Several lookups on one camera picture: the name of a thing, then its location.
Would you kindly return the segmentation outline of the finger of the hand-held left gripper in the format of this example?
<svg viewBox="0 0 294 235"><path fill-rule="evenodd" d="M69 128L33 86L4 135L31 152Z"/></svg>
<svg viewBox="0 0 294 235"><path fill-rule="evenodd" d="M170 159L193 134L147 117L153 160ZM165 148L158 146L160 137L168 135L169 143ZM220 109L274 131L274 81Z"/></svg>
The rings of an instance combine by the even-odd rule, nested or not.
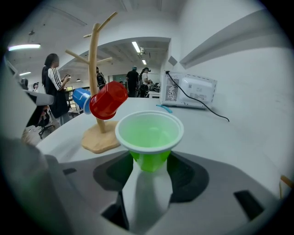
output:
<svg viewBox="0 0 294 235"><path fill-rule="evenodd" d="M54 96L38 93L38 92L32 92L28 90L23 90L29 98L33 101L33 103L36 106L49 106L52 105L54 102Z"/></svg>

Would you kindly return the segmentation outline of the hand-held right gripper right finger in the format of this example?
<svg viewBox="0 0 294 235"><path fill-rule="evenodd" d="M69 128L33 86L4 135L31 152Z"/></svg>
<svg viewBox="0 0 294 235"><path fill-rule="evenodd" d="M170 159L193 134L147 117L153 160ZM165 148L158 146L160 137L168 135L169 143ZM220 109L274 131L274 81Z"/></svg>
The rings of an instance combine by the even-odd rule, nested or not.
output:
<svg viewBox="0 0 294 235"><path fill-rule="evenodd" d="M277 198L242 170L191 154L172 152L167 212L151 235L252 235L277 207Z"/></svg>

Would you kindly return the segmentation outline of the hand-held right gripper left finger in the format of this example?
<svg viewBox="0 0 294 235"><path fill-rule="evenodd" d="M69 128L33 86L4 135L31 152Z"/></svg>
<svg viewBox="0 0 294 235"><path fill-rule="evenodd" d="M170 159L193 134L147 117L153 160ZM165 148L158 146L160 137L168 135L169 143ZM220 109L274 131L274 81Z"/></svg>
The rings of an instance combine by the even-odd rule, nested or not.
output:
<svg viewBox="0 0 294 235"><path fill-rule="evenodd" d="M58 163L52 158L52 180L73 235L129 235L123 187L133 170L125 152Z"/></svg>

